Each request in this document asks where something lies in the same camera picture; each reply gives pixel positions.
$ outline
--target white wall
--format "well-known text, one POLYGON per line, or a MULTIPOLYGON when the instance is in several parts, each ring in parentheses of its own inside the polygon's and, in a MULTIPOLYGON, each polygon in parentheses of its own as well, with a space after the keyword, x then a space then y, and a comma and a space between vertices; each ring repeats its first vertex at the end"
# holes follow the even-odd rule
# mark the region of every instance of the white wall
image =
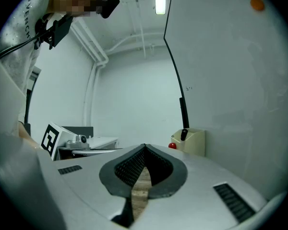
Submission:
POLYGON ((119 137, 119 146, 167 146, 182 128, 181 92, 166 47, 112 55, 101 70, 93 101, 95 136, 119 137))
POLYGON ((207 157, 272 198, 288 187, 288 29, 263 1, 172 0, 166 40, 207 157))
POLYGON ((43 43, 36 62, 41 73, 28 116, 31 136, 36 142, 41 143, 49 122, 82 126, 84 96, 93 63, 72 33, 52 50, 43 43))

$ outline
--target black wire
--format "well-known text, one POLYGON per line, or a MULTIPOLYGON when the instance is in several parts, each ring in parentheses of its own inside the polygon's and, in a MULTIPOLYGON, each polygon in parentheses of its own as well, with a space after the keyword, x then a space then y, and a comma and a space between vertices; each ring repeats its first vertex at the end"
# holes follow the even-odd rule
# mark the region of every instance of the black wire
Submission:
POLYGON ((46 33, 48 33, 49 30, 45 31, 44 33, 38 33, 35 37, 25 41, 25 42, 22 42, 22 43, 19 43, 19 44, 16 44, 14 46, 11 46, 9 48, 6 48, 4 49, 3 51, 0 52, 0 59, 2 59, 3 57, 7 56, 8 54, 10 54, 11 52, 14 52, 16 51, 17 49, 27 45, 28 43, 32 42, 33 40, 39 38, 39 37, 42 37, 44 36, 46 33))

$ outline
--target orange dot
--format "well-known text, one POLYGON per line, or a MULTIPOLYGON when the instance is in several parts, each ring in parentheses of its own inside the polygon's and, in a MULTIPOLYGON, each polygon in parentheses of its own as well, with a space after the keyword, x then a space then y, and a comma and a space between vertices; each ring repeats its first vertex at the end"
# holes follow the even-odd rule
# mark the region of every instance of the orange dot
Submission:
POLYGON ((264 10, 264 2, 262 0, 251 0, 251 6, 257 11, 264 10))

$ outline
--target white shelf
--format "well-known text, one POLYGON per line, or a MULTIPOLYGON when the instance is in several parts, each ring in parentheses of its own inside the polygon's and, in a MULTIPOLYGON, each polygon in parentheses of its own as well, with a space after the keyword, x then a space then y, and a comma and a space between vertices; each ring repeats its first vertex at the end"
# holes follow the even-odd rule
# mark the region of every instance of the white shelf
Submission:
POLYGON ((118 140, 118 137, 92 137, 86 139, 87 143, 90 145, 90 149, 104 148, 113 143, 115 143, 115 148, 117 148, 118 140))

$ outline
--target ceiling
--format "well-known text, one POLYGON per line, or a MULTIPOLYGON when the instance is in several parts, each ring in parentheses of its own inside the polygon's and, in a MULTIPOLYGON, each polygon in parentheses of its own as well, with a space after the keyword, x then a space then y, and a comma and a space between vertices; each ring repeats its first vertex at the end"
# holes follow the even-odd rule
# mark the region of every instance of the ceiling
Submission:
POLYGON ((155 0, 139 0, 139 5, 140 9, 135 0, 120 0, 118 7, 107 19, 96 14, 84 17, 88 29, 108 55, 143 47, 142 38, 139 36, 130 38, 109 51, 120 40, 133 34, 141 34, 140 23, 143 27, 145 47, 165 45, 163 34, 168 14, 156 15, 155 0))

